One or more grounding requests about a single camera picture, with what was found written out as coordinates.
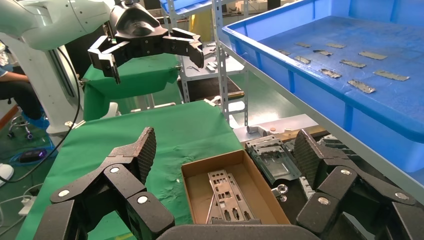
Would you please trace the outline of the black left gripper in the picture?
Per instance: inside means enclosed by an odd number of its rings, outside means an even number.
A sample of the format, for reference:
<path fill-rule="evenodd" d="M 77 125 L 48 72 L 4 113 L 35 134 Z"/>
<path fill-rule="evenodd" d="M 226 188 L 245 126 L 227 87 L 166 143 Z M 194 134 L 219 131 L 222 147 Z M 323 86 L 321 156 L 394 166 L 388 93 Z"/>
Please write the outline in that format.
<path fill-rule="evenodd" d="M 141 4 L 122 2 L 110 12 L 114 38 L 99 37 L 87 50 L 94 68 L 105 77 L 121 83 L 118 67 L 131 58 L 163 53 L 189 57 L 198 68 L 204 67 L 201 36 L 181 28 L 169 32 Z"/>

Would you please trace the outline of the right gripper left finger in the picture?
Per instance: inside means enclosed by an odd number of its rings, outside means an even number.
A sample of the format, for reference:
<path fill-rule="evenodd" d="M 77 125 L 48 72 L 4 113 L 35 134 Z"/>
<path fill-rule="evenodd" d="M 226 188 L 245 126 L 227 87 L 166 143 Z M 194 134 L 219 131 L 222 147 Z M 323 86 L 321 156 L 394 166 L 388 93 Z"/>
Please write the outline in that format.
<path fill-rule="evenodd" d="M 115 147 L 99 167 L 57 189 L 34 234 L 36 240 L 86 240 L 115 212 L 138 240 L 155 240 L 175 226 L 172 213 L 146 188 L 154 163 L 155 131 Z"/>

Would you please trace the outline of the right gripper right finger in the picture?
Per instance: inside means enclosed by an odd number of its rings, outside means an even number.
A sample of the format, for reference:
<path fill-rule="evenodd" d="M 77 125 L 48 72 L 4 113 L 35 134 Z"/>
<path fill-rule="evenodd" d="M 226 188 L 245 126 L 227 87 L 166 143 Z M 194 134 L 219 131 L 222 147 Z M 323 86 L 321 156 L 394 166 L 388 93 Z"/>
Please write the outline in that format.
<path fill-rule="evenodd" d="M 294 140 L 294 162 L 313 190 L 295 223 L 325 239 L 344 213 L 377 240 L 421 240 L 424 209 L 401 188 L 359 168 L 337 148 L 318 144 L 304 129 Z"/>

